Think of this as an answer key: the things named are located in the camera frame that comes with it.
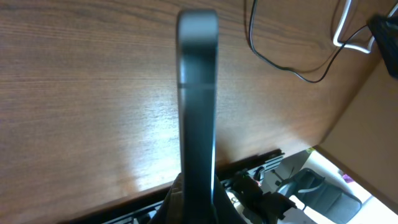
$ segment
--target floor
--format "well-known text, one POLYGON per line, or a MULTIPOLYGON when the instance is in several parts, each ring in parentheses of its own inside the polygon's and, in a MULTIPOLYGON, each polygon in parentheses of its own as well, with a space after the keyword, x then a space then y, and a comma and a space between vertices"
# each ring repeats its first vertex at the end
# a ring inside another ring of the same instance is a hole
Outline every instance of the floor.
MULTIPOLYGON (((310 168, 316 173, 324 176, 326 181, 344 189, 347 192, 352 193, 363 203, 362 209, 358 214, 348 222, 348 224, 373 224, 373 223, 398 223, 398 215, 381 203, 376 197, 372 196, 367 190, 362 188, 358 183, 351 182, 346 183, 341 175, 342 171, 332 164, 329 160, 319 154, 317 151, 307 150, 297 153, 284 159, 280 166, 275 170, 282 178, 286 179, 292 172, 292 168, 295 168, 292 175, 297 173, 300 169, 310 168)), ((278 178, 275 174, 268 172, 264 176, 264 181, 262 183, 262 190, 275 191, 277 186, 275 181, 278 178)), ((300 201, 295 201, 299 208, 303 208, 300 201)), ((329 219, 323 217, 316 211, 307 207, 304 210, 304 214, 310 217, 316 223, 322 224, 333 224, 329 219)), ((293 213, 287 220, 288 223, 301 223, 303 216, 301 213, 293 213)))

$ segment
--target white wire hook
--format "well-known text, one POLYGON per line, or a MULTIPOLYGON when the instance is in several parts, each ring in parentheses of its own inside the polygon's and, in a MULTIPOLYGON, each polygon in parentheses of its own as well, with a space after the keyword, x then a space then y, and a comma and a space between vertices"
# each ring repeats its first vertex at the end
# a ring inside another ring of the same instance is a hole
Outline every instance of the white wire hook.
MULTIPOLYGON (((343 29, 350 5, 351 5, 351 0, 346 0, 346 4, 344 5, 344 9, 343 9, 343 14, 341 15, 341 19, 338 23, 335 35, 333 36, 333 44, 337 47, 341 47, 343 45, 343 43, 338 41, 338 37, 340 36, 341 30, 343 29)), ((388 17, 391 17, 397 9, 398 9, 398 3, 394 6, 394 8, 392 8, 391 12, 388 14, 388 17)), ((374 42, 374 37, 372 36, 371 39, 369 40, 367 48, 364 48, 364 47, 361 47, 358 45, 354 45, 354 44, 346 44, 345 47, 351 48, 354 50, 358 50, 360 52, 364 52, 364 53, 368 54, 372 50, 373 42, 374 42)))

